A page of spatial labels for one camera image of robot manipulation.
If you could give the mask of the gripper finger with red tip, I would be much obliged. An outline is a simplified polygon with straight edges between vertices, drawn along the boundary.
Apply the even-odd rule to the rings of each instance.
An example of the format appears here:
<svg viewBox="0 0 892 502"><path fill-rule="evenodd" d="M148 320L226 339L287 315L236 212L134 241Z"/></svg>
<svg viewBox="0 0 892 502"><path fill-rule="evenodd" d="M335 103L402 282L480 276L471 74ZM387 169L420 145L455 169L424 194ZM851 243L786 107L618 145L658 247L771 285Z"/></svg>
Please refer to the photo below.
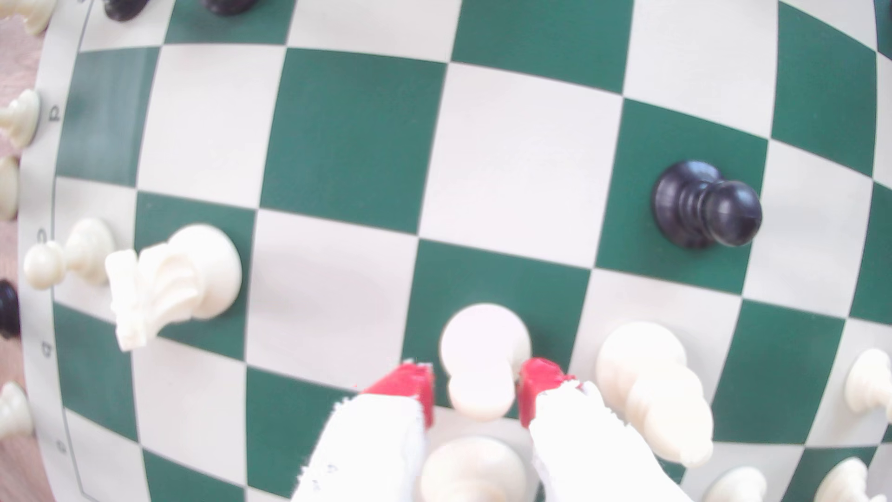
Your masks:
<svg viewBox="0 0 892 502"><path fill-rule="evenodd" d="M292 501L412 501L434 387L433 365L408 359L336 402Z"/></svg>
<svg viewBox="0 0 892 502"><path fill-rule="evenodd" d="M532 357L521 366L518 398L547 501L690 501L593 382Z"/></svg>

